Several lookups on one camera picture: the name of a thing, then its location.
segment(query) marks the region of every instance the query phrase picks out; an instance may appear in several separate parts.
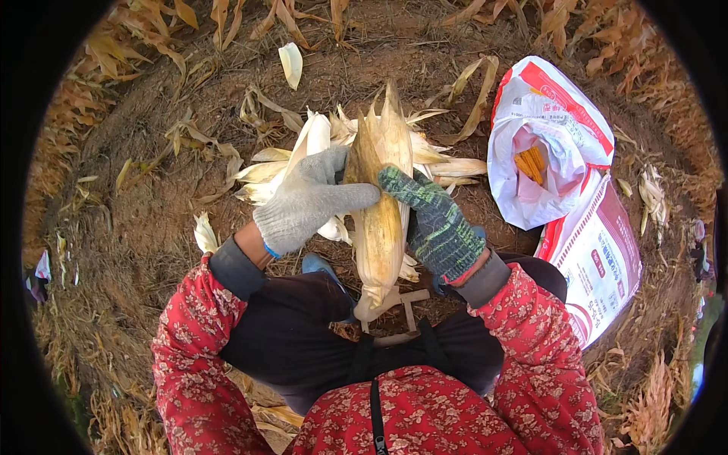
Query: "dark pants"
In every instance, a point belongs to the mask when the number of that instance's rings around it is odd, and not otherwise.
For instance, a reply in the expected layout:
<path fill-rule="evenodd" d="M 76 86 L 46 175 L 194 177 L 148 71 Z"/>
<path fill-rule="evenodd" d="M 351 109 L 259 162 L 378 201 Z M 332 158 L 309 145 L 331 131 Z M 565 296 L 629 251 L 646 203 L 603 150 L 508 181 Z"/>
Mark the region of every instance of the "dark pants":
<path fill-rule="evenodd" d="M 518 254 L 500 253 L 518 262 L 544 289 L 566 300 L 566 281 L 551 264 Z M 316 399 L 349 384 L 357 343 L 328 329 L 331 321 L 349 316 L 349 302 L 325 272 L 271 278 L 250 297 L 248 308 L 232 329 L 220 356 L 253 379 L 270 386 L 298 414 Z M 498 340 L 465 305 L 433 331 L 458 380 L 484 395 L 503 364 Z M 429 365 L 422 338 L 374 349 L 365 377 L 407 365 Z"/>

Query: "black strap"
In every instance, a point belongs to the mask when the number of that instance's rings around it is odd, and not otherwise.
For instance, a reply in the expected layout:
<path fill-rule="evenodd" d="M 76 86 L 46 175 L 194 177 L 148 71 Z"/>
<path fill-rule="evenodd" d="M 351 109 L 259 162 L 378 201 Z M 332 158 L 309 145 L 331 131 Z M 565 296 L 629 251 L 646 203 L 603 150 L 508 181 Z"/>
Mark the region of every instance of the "black strap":
<path fill-rule="evenodd" d="M 445 352 L 440 347 L 440 343 L 438 343 L 438 339 L 435 336 L 429 320 L 423 317 L 417 324 L 417 327 L 419 327 L 419 332 L 422 335 L 422 342 L 427 351 L 427 360 L 430 362 L 430 366 L 437 368 L 444 374 L 452 376 L 454 373 L 452 363 L 450 363 L 450 360 L 445 356 Z"/>
<path fill-rule="evenodd" d="M 371 360 L 371 352 L 373 350 L 374 337 L 368 333 L 362 333 L 354 351 L 354 360 L 352 361 L 352 367 L 349 369 L 347 384 L 356 384 L 368 379 L 366 374 L 369 369 L 369 361 Z"/>
<path fill-rule="evenodd" d="M 371 432 L 372 436 L 374 436 L 374 453 L 376 455 L 389 455 L 387 444 L 384 442 L 384 421 L 381 419 L 379 381 L 376 379 L 371 382 L 369 406 L 371 407 Z"/>

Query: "sleeve cuff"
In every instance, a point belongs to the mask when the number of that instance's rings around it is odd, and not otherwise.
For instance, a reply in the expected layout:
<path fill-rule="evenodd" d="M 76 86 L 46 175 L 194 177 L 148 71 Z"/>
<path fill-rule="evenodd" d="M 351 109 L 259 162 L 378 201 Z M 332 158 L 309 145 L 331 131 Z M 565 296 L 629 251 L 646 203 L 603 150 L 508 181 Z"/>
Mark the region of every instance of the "sleeve cuff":
<path fill-rule="evenodd" d="M 213 254 L 209 265 L 213 277 L 242 301 L 248 301 L 268 281 L 266 274 L 248 259 L 232 237 Z"/>
<path fill-rule="evenodd" d="M 470 308 L 477 309 L 490 302 L 498 292 L 503 289 L 511 269 L 503 260 L 491 250 L 491 255 L 485 264 L 468 281 L 458 288 L 453 288 Z"/>

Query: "work glove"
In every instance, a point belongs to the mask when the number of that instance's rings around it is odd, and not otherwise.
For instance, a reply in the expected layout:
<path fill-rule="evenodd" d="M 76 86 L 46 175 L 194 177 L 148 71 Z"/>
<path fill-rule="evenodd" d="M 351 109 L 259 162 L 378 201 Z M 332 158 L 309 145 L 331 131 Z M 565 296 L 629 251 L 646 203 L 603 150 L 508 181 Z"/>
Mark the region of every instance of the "work glove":
<path fill-rule="evenodd" d="M 381 190 L 414 209 L 407 242 L 440 284 L 456 282 L 486 247 L 444 189 L 414 170 L 414 179 L 394 166 L 379 171 Z"/>
<path fill-rule="evenodd" d="M 253 211 L 266 250 L 275 258 L 298 250 L 332 216 L 379 200 L 379 190 L 369 183 L 336 185 L 348 153 L 347 146 L 333 146 L 303 158 L 271 200 Z"/>

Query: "white bag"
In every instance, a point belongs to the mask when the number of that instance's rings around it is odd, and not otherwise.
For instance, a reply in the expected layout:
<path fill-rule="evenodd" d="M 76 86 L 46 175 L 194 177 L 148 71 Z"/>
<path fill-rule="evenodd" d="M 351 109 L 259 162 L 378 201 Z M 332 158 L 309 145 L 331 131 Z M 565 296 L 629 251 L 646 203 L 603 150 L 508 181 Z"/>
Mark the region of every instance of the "white bag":
<path fill-rule="evenodd" d="M 639 289 L 642 263 L 629 215 L 609 175 L 591 170 L 580 204 L 544 228 L 537 258 L 566 278 L 566 311 L 579 346 L 593 343 Z"/>
<path fill-rule="evenodd" d="M 544 186 L 523 174 L 515 154 L 537 146 Z M 556 67 L 528 56 L 503 76 L 488 141 L 488 181 L 506 222 L 533 229 L 579 202 L 589 168 L 612 163 L 614 135 L 599 110 Z"/>

